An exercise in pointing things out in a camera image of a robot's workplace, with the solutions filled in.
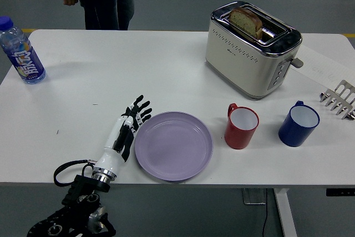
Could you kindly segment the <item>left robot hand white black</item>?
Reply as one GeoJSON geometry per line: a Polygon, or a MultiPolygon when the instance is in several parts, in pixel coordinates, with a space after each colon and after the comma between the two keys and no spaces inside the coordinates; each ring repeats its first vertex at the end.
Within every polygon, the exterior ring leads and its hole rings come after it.
{"type": "Polygon", "coordinates": [[[106,183],[115,180],[129,155],[135,135],[142,124],[151,118],[150,102],[142,103],[143,95],[129,105],[117,119],[104,146],[101,158],[94,164],[92,178],[106,183]]]}

